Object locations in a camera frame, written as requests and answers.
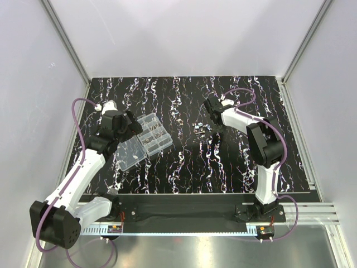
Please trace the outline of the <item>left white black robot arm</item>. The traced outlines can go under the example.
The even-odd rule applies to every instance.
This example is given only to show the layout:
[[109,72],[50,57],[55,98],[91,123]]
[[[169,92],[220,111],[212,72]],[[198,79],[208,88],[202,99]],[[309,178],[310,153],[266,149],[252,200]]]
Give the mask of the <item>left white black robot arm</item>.
[[101,218],[112,220],[122,215],[115,194],[100,195],[81,207],[78,202],[118,145],[142,133],[143,129],[133,112],[118,110],[112,100],[103,105],[94,104],[94,109],[101,113],[102,120],[96,133],[88,139],[78,133],[82,152],[77,162],[43,202],[36,200],[30,206],[32,233],[42,253],[48,252],[41,246],[42,241],[68,250],[76,243],[82,229]]

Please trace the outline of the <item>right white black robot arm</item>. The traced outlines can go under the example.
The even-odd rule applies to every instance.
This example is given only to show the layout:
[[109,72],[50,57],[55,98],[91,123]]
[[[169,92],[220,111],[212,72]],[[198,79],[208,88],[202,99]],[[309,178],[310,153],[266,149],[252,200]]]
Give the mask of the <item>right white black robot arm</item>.
[[254,203],[247,209],[248,218],[265,221],[278,207],[277,176],[287,157],[287,145],[274,117],[257,117],[233,104],[232,100],[217,97],[204,101],[216,125],[234,128],[248,137],[250,155],[258,169]]

